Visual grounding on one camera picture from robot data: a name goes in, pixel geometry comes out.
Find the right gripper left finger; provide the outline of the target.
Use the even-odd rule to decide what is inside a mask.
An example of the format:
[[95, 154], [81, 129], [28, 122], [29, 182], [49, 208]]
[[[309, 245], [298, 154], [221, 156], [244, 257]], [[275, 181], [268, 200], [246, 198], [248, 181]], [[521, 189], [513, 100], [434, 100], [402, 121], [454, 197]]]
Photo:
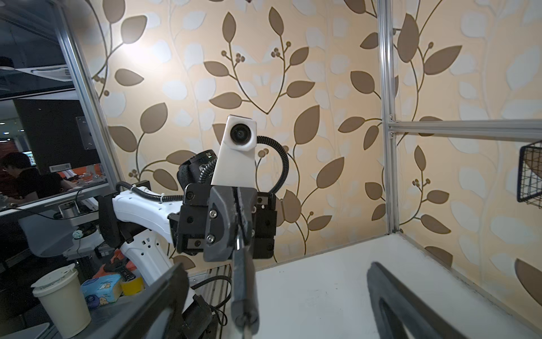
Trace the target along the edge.
[[176, 264], [91, 337], [182, 338], [189, 290], [188, 274]]

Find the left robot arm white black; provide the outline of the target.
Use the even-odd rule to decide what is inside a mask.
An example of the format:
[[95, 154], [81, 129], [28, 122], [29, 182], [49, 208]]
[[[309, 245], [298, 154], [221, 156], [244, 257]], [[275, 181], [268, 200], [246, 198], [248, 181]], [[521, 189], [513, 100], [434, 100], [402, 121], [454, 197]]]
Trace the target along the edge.
[[157, 237], [179, 253], [230, 260], [226, 301], [231, 318], [245, 338], [258, 333], [254, 262], [273, 255], [276, 195], [289, 174], [289, 155], [272, 138], [256, 136], [253, 142], [275, 149], [282, 160], [282, 174], [269, 192], [248, 185], [258, 166], [253, 156], [243, 159], [239, 144], [227, 138], [220, 155], [201, 153], [179, 168], [182, 195], [159, 195], [146, 186], [119, 182], [116, 193], [98, 199], [106, 243], [120, 249], [148, 284], [131, 309], [97, 331], [98, 338], [200, 338], [219, 321], [219, 307], [193, 294], [186, 269], [170, 262]]

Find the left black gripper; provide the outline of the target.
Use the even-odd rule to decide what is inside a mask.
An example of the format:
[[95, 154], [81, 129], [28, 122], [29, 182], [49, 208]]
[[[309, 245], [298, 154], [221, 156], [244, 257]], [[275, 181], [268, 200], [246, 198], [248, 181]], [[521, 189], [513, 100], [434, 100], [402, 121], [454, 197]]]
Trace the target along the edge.
[[248, 247], [254, 259], [274, 255], [277, 198], [254, 188], [189, 184], [178, 213], [168, 216], [175, 250], [223, 262]]

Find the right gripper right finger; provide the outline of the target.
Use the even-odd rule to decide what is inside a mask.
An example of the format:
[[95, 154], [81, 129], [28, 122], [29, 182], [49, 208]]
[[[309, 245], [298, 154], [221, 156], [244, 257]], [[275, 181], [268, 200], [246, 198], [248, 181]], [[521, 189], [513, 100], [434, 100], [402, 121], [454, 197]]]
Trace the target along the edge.
[[373, 262], [367, 272], [371, 307], [381, 338], [464, 338], [387, 268]]

